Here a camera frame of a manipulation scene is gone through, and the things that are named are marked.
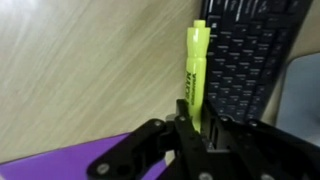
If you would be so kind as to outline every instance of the keyboard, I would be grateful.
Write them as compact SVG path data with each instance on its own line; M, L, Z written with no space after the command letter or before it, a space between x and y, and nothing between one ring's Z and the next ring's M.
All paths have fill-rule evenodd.
M204 0L205 96L219 115L260 119L311 0Z

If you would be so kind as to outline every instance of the wooden desk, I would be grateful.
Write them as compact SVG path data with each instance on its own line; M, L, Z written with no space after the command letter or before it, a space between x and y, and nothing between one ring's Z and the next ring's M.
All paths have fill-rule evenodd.
M291 57L320 49L315 1ZM0 1L0 162L174 112L199 9L199 0Z

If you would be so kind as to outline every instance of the yellow highlighter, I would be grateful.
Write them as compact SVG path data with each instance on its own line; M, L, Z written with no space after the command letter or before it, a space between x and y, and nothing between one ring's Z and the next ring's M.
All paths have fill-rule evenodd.
M207 49L210 28L203 20L195 20L194 27L188 28L188 59L186 74L186 101L189 114L196 131L200 132L201 108L207 65Z

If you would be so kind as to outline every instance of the wood grain surface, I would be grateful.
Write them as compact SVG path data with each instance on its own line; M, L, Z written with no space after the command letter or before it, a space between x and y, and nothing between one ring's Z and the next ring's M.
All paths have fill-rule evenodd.
M291 57L320 49L314 1ZM199 10L200 0L0 0L0 162L173 113Z

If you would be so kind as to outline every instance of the purple mat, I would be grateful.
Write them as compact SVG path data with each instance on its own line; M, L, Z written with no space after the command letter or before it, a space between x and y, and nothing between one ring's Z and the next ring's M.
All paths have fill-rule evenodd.
M1 176L5 180L87 180L87 166L126 136L106 138L0 165L0 180ZM165 167L164 161L159 162L143 179L156 179Z

